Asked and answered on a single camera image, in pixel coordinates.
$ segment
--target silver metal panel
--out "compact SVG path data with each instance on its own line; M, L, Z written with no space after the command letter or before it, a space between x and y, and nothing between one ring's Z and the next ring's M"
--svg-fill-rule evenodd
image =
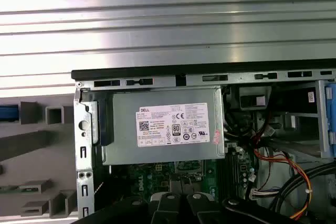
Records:
M0 2L0 97L73 93L74 69L335 58L334 0Z
M212 139L223 130L223 107L220 87L132 92L113 96L113 142L104 147L105 165L186 161L224 158L224 139ZM154 147L138 147L135 113L142 106L207 103L210 142Z
M77 206L79 218L94 213L94 184L93 184L93 159L94 151L92 148L93 138L97 137L97 129L93 131L96 124L92 123L92 118L96 118L93 110L87 111L87 106L80 103L81 91L76 90L74 107L75 124L75 155L77 172Z

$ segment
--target yellow wire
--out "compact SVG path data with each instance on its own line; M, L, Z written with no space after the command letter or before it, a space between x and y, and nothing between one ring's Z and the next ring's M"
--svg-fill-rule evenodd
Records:
M294 161L290 160L288 161L287 159L285 158L274 158L274 157L266 157L266 158L263 158L263 159L268 159L269 161L273 161L273 162L279 162L279 161L285 161L287 162L289 165L290 163L293 164L298 170L300 170L301 174L303 175L306 183L307 183L307 186L308 186L308 190L309 190L309 200L308 202L305 204L305 206L300 210L298 211L297 213L295 213L294 215L290 216L291 219L295 219L297 218L300 214L302 214L307 208L308 208L308 205L310 204L311 202L311 198L312 198L312 190L311 190L311 182L307 176L307 174L304 172L304 170L297 164L295 163Z
M311 191L311 183L310 183L310 180L309 180L307 174L303 171L303 169L297 163L295 163L293 161L291 161L291 162L295 165L295 167L297 169L299 169L302 172L302 174L303 174L303 176L304 176L304 178L307 182L307 186L308 186L308 190L309 190L309 201L308 201L308 203L306 203L305 206L300 211L298 211L297 213L295 213L294 215L292 215L290 217L291 219L295 219L296 217L298 217L300 214L302 214L308 208L308 205L310 204L311 198L312 198L312 193L311 193L312 191Z

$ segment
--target orange wire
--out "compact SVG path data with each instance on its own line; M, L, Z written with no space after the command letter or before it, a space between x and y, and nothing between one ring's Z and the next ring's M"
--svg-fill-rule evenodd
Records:
M305 206L300 211L298 211L294 215L290 216L291 219L298 220L302 216L303 212L308 208L308 205L310 204L311 198L312 198L311 183L310 183L310 180L309 180L307 174L304 172L304 170L297 163L288 159L283 154L278 154L278 155L275 155L273 157L266 157L266 156L261 155L259 152L257 152L257 150L254 150L254 153L256 154L256 156L258 158L260 158L261 160L264 160L264 161L268 161L268 162L287 162L288 165L293 167L305 179L305 181L307 183L307 186L308 186L308 190L309 190L309 201L305 204Z

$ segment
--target metal frame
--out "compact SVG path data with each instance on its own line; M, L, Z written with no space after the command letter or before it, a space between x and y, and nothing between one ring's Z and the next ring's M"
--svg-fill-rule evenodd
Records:
M77 205L79 218L94 213L95 189L93 185L93 130L92 114L80 103L81 90L77 89L73 102L75 113L75 155L77 173Z
M289 78L288 72L293 71L311 71L312 75L309 77L298 77ZM321 75L322 71L331 71L331 74ZM255 79L256 74L263 74L266 76L268 73L277 73L277 79L263 78L260 80ZM331 157L328 149L329 140L328 133L323 130L326 129L326 116L325 116L325 98L324 98L324 85L326 80L333 80L336 77L336 69L301 69L301 70L288 70L288 71L267 71L267 72L232 72L232 73L218 73L218 75L227 75L227 81L215 81L215 82L204 82L202 76L216 75L216 74L187 74L186 75L186 87L185 88L199 88L204 86L213 85L226 85L226 84L263 84L270 82L293 82L293 81L311 81L313 83L302 84L303 86L316 87L317 89L317 103L318 103L318 114L310 115L319 118L319 129L320 129L320 144L322 150L322 157ZM152 85L139 85L135 84L133 86L126 85L127 80L138 81L141 78L153 78L154 82ZM98 109L97 102L82 102L81 95L82 92L91 91L107 91L114 90L118 92L119 90L137 90L143 88L150 88L155 90L165 90L176 88L175 76L159 76L159 77L132 77L132 78L111 78L103 80L120 80L120 86L110 86L110 87L95 87L95 81L77 81L76 82L76 93L74 100L74 111L75 111L75 147L76 147L76 170L77 170L77 198L78 198L78 214L82 218L94 212L95 203L95 188L98 185L93 184L93 171L95 169L94 158L95 158L95 148L93 144L98 143ZM219 110L223 107L221 104L217 104ZM80 122L86 121L88 127L85 129L81 126Z
M309 77L288 77L290 72L303 72L310 71L311 76ZM331 74L321 74L323 71L331 71ZM224 72L224 73L211 73L206 74L187 74L186 75L186 85L188 87L195 86L213 86L213 85L226 85L226 84L258 84L258 83L270 83L270 82L294 82L294 81L317 81L317 80L331 80L336 77L336 69L297 69L297 70L284 70L284 71L256 71L256 72ZM264 77L263 79L256 79L255 75L261 74L267 76L269 73L276 73L277 79L268 79ZM203 81L203 76L227 76L226 81ZM132 86L127 85L128 80L138 81L143 78L153 78L152 85L139 85L135 84ZM119 86L107 86L107 87L95 87L95 81L104 80L120 80ZM147 77L132 77L132 78L110 78L101 79L95 81L77 81L77 88L89 89L89 90L127 90L127 89L143 89L143 88L171 88L175 87L175 76L147 76Z

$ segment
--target dell logo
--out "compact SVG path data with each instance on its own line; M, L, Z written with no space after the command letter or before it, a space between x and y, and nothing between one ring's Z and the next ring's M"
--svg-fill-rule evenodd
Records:
M143 176L139 176L139 191L143 191Z

